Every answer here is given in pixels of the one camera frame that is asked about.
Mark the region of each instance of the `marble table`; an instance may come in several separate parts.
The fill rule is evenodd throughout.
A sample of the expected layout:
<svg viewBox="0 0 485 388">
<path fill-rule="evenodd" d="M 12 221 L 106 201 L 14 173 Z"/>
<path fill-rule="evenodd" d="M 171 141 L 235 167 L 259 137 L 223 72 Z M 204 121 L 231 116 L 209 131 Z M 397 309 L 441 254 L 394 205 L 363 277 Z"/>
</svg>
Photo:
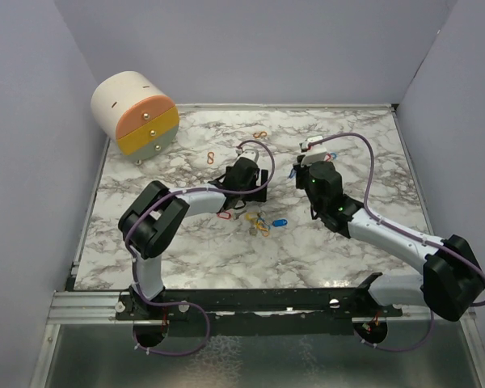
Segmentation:
<svg viewBox="0 0 485 388">
<path fill-rule="evenodd" d="M 169 289 L 345 287 L 359 284 L 371 272 L 394 274 L 414 270 L 369 244 L 346 239 L 310 219 L 305 193 L 289 172 L 298 143 L 314 135 L 356 132 L 376 153 L 370 195 L 372 209 L 419 231 L 428 230 L 399 134 L 389 108 L 304 110 L 184 109 L 175 141 L 157 158 L 135 166 L 110 144 L 96 193 L 78 267 L 76 290 L 125 289 L 131 281 L 129 254 L 116 225 L 121 214 L 154 179 L 169 187 L 192 187 L 221 175 L 233 163 L 234 147 L 253 133 L 266 131 L 265 143 L 276 159 L 268 201 L 248 206 L 286 227 L 272 228 L 267 238 L 249 234 L 244 216 L 223 220 L 200 215 L 184 220 L 162 258 Z M 369 173 L 369 156 L 356 138 L 326 143 L 335 152 L 344 190 L 361 199 Z M 215 153 L 207 163 L 207 153 Z M 259 164 L 269 168 L 260 152 Z"/>
</svg>

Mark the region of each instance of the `wall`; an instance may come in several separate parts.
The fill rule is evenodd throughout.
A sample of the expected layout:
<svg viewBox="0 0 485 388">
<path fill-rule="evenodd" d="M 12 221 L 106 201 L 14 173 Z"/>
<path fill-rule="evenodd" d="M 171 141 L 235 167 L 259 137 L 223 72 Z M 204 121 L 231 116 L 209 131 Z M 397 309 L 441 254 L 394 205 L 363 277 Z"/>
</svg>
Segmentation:
<svg viewBox="0 0 485 388">
<path fill-rule="evenodd" d="M 455 0 L 55 0 L 95 78 L 180 103 L 398 103 Z"/>
<path fill-rule="evenodd" d="M 103 148 L 96 86 L 50 0 L 0 0 L 0 388 L 26 387 Z"/>
<path fill-rule="evenodd" d="M 399 107 L 435 231 L 485 271 L 485 0 L 459 0 Z M 485 307 L 478 308 L 485 345 Z"/>
</svg>

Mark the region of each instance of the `blue clip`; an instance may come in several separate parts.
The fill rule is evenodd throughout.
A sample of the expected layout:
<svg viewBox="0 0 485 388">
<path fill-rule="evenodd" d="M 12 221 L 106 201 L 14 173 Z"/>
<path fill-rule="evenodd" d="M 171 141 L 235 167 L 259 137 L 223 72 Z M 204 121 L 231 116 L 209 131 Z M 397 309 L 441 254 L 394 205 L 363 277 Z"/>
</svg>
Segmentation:
<svg viewBox="0 0 485 388">
<path fill-rule="evenodd" d="M 276 228 L 278 226 L 286 226 L 288 225 L 288 220 L 282 218 L 281 220 L 275 220 L 274 222 L 272 222 L 272 225 L 275 226 Z"/>
</svg>

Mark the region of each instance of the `cable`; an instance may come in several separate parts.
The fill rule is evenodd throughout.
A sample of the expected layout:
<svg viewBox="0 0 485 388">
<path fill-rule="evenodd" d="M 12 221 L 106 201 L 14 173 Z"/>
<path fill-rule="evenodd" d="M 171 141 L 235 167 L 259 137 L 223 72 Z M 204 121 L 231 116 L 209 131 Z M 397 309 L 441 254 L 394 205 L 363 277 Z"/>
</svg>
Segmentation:
<svg viewBox="0 0 485 388">
<path fill-rule="evenodd" d="M 220 192 L 222 194 L 244 195 L 245 196 L 245 195 L 249 195 L 249 194 L 253 194 L 255 192 L 258 192 L 259 190 L 262 190 L 263 188 L 267 187 L 269 185 L 269 183 L 271 182 L 271 180 L 273 178 L 273 175 L 275 174 L 275 159 L 273 157 L 272 151 L 263 142 L 257 141 L 257 140 L 245 140 L 241 144 L 239 144 L 237 146 L 237 148 L 241 149 L 247 143 L 255 143 L 255 144 L 263 147 L 266 150 L 266 152 L 268 153 L 269 158 L 271 159 L 272 169 L 271 169 L 271 172 L 269 174 L 268 180 L 266 180 L 266 182 L 264 182 L 263 184 L 261 184 L 257 188 L 254 188 L 252 190 L 247 190 L 247 191 L 244 191 L 244 192 L 237 192 L 237 191 L 233 191 L 233 190 L 225 190 L 225 189 L 222 189 L 222 188 L 189 188 L 189 189 L 186 189 L 186 190 L 184 189 L 183 191 L 182 190 L 178 190 L 176 192 L 169 192 L 164 197 L 162 197 L 161 199 L 157 200 L 155 204 L 151 205 L 138 218 L 138 220 L 133 224 L 133 226 L 131 227 L 131 229 L 129 230 L 129 232 L 126 234 L 126 237 L 124 239 L 124 244 L 125 244 L 126 248 L 128 249 L 129 253 L 131 254 L 131 256 L 133 258 L 136 258 L 137 257 L 136 252 L 131 248 L 131 245 L 129 244 L 129 242 L 131 241 L 131 237 L 133 236 L 133 233 L 134 233 L 135 229 L 155 209 L 158 209 L 163 203 L 165 203 L 165 201 L 169 200 L 173 196 L 182 195 L 182 194 L 184 194 L 184 192 L 191 193 L 191 192 L 206 192 L 206 191 L 209 191 L 209 192 Z M 138 343 L 137 336 L 133 332 L 133 339 L 137 343 L 137 346 L 135 348 L 140 348 L 142 350 L 145 350 L 148 354 L 149 353 L 153 353 L 153 354 L 158 354 L 158 355 L 161 355 L 161 356 L 188 356 L 188 355 L 191 355 L 191 354 L 193 354 L 193 353 L 198 352 L 199 350 L 201 350 L 207 344 L 207 342 L 209 341 L 209 337 L 210 337 L 210 320 L 209 320 L 209 316 L 207 315 L 206 311 L 201 306 L 197 305 L 196 303 L 191 303 L 191 302 L 164 302 L 164 303 L 158 303 L 158 302 L 152 302 L 152 301 L 150 301 L 144 295 L 144 293 L 142 292 L 141 286 L 140 286 L 140 284 L 138 282 L 137 260 L 134 260 L 133 261 L 132 266 L 131 266 L 131 271 L 133 273 L 133 282 L 134 282 L 135 289 L 137 290 L 138 295 L 140 296 L 141 300 L 145 304 L 147 304 L 149 306 L 156 306 L 156 307 L 169 307 L 169 306 L 180 306 L 180 305 L 194 307 L 195 309 L 199 310 L 201 312 L 201 314 L 205 317 L 205 324 L 206 324 L 205 337 L 201 340 L 201 342 L 195 348 L 193 348 L 191 350 L 188 350 L 188 351 L 185 351 L 185 352 L 166 352 L 166 351 L 163 351 L 163 350 L 157 350 L 157 349 L 152 349 L 152 348 L 145 348 L 145 347 L 141 346 Z"/>
<path fill-rule="evenodd" d="M 340 138 L 340 137 L 358 137 L 359 139 L 361 139 L 366 144 L 366 147 L 369 150 L 369 155 L 370 155 L 370 173 L 369 173 L 368 181 L 366 183 L 365 195 L 363 197 L 363 206 L 364 206 L 365 211 L 367 212 L 367 214 L 374 221 L 381 222 L 384 226 L 386 226 L 387 228 L 393 230 L 394 232 L 397 232 L 397 233 L 399 233 L 399 234 L 401 234 L 401 235 L 403 235 L 405 237 L 408 237 L 408 238 L 410 238 L 410 239 L 412 239 L 414 241 L 417 241 L 418 243 L 423 243 L 423 244 L 425 243 L 425 244 L 429 245 L 430 247 L 434 247 L 436 249 L 441 249 L 445 253 L 448 253 L 449 255 L 452 255 L 455 259 L 457 259 L 461 263 L 465 264 L 472 271 L 474 271 L 475 273 L 477 273 L 478 275 L 480 275 L 482 277 L 483 281 L 485 282 L 485 273 L 483 273 L 483 271 L 481 269 L 479 269 L 478 267 L 476 267 L 475 265 L 473 265 L 469 260 L 467 260 L 463 256 L 459 255 L 455 251 L 452 251 L 448 247 L 445 247 L 445 246 L 443 246 L 441 244 L 438 244 L 436 242 L 433 242 L 433 241 L 427 241 L 427 240 L 424 241 L 419 236 L 414 235 L 414 234 L 411 234 L 409 232 L 406 232 L 405 230 L 402 230 L 402 229 L 398 228 L 397 226 L 390 224 L 388 221 L 382 220 L 379 216 L 377 216 L 374 212 L 372 212 L 372 210 L 369 207 L 369 195 L 370 195 L 370 188 L 372 186 L 373 171 L 375 169 L 375 161 L 374 161 L 374 155 L 373 155 L 372 145 L 366 139 L 366 137 L 364 137 L 363 135 L 360 135 L 359 133 L 351 133 L 351 132 L 338 133 L 336 135 L 332 135 L 332 136 L 329 136 L 329 137 L 325 137 L 325 138 L 323 138 L 321 140 L 312 141 L 311 143 L 309 143 L 309 147 L 316 146 L 317 144 L 322 144 L 325 141 L 334 140 L 334 139 L 337 139 L 337 138 Z M 481 301 L 481 302 L 472 303 L 471 305 L 472 306 L 485 306 L 485 300 L 484 301 Z M 431 311 L 431 322 L 430 322 L 430 325 L 429 325 L 428 332 L 426 333 L 426 335 L 424 336 L 423 339 L 421 339 L 418 343 L 410 346 L 409 348 L 399 348 L 399 349 L 383 348 L 383 347 L 377 346 L 376 344 L 371 344 L 371 343 L 365 341 L 364 339 L 363 339 L 363 341 L 364 341 L 364 344 L 366 344 L 367 346 L 371 346 L 372 348 L 376 348 L 378 350 L 383 350 L 385 352 L 409 352 L 411 350 L 415 350 L 415 349 L 421 347 L 422 345 L 424 345 L 428 341 L 429 337 L 432 334 L 433 328 L 434 328 L 434 321 L 435 321 L 435 314 Z"/>
</svg>

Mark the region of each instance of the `toy drawer cabinet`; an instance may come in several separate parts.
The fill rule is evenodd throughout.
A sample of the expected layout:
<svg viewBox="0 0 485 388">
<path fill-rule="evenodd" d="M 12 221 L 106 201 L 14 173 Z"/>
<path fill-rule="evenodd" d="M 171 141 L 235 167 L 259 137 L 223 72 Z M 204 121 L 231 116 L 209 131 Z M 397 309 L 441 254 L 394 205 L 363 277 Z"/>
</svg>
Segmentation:
<svg viewBox="0 0 485 388">
<path fill-rule="evenodd" d="M 162 152 L 178 132 L 175 103 L 135 71 L 115 74 L 97 86 L 91 111 L 103 131 L 136 164 Z"/>
</svg>

